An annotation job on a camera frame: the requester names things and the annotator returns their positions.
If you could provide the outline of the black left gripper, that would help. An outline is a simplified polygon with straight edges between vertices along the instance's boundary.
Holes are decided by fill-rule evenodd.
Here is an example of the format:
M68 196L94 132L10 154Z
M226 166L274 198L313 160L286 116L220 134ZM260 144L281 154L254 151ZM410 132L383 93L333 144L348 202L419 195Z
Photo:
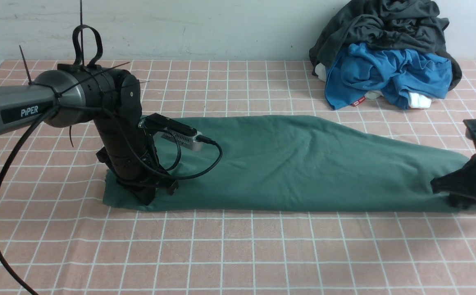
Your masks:
M96 153L99 162L106 164L114 174L116 182L135 195L142 205L150 205L157 196L158 189L173 195L179 188L174 179L167 179L148 172L133 155L115 156L103 147Z

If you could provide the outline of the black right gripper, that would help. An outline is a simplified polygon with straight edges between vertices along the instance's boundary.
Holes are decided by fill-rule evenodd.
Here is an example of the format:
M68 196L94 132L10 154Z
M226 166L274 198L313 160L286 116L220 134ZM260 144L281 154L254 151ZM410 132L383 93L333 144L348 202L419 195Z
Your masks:
M452 207L476 206L476 154L459 170L434 178L433 193L448 193Z

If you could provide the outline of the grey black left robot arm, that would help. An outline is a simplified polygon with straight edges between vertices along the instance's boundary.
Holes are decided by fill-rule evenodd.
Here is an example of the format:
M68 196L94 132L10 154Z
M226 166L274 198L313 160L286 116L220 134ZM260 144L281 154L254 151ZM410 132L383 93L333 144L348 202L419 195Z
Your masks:
M168 119L159 114L142 117L141 82L120 66L104 68L99 32L91 28L96 55L84 63L82 32L73 30L75 61L58 64L27 85L0 86L0 135L28 127L26 137L40 123L66 128L92 121L103 142L97 153L116 181L148 205L157 189L172 195L178 182L161 166L153 136L165 130Z

